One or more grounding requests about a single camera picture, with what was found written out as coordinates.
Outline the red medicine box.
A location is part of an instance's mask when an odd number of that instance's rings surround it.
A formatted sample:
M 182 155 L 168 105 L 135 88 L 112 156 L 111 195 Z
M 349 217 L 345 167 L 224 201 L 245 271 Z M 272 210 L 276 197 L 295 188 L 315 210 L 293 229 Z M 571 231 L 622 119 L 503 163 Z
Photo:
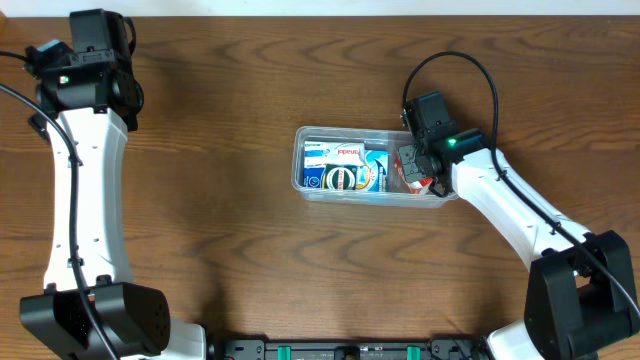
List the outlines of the red medicine box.
M 405 179 L 402 162 L 400 157 L 397 157 L 394 163 L 394 167 L 398 173 L 400 183 L 411 193 L 416 195 L 426 195 L 430 192 L 429 187 L 433 183 L 432 178 L 425 178 L 414 182 L 407 182 Z

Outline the blue Kool Fever box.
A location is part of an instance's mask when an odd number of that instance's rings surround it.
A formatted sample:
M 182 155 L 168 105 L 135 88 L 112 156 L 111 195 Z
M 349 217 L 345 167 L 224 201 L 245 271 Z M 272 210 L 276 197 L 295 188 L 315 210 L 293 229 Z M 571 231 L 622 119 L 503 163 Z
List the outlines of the blue Kool Fever box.
M 355 191 L 386 192 L 388 153 L 378 150 L 365 150 L 364 164 L 357 167 Z M 303 167 L 302 185 L 307 188 L 322 187 L 323 174 L 326 166 Z

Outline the green Zam-Buk box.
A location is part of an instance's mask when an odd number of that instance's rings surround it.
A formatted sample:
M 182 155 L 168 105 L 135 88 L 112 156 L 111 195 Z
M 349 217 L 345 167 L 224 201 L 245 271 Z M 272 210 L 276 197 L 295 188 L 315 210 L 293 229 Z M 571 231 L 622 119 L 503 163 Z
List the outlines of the green Zam-Buk box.
M 327 164 L 322 187 L 330 190 L 354 190 L 357 167 L 354 165 Z

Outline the white Panadol box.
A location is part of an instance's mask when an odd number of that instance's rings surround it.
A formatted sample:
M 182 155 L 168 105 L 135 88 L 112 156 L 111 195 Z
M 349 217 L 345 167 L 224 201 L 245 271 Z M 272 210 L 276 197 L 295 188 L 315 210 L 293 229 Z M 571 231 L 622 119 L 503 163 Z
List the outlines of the white Panadol box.
M 362 166 L 364 144 L 353 142 L 306 141 L 304 143 L 304 166 L 320 167 L 326 165 Z

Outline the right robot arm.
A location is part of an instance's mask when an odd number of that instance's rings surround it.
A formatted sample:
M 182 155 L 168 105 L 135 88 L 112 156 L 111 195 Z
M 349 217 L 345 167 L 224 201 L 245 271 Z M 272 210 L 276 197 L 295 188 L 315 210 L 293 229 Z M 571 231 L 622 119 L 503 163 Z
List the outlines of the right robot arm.
M 399 151 L 405 180 L 475 207 L 529 272 L 522 319 L 486 337 L 492 359 L 589 359 L 639 332 L 630 250 L 554 208 L 479 129 L 462 131 L 438 92 L 405 102 L 413 141 Z

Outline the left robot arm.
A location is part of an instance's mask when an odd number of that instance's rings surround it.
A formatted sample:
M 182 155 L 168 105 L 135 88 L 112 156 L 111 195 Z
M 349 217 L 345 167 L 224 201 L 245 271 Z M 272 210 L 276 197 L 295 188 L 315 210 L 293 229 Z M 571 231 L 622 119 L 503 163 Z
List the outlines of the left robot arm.
M 29 122 L 53 152 L 54 230 L 43 291 L 21 300 L 21 323 L 62 359 L 204 359 L 205 329 L 136 284 L 126 251 L 122 162 L 144 105 L 134 25 L 103 9 L 69 23 L 70 43 L 26 51 Z

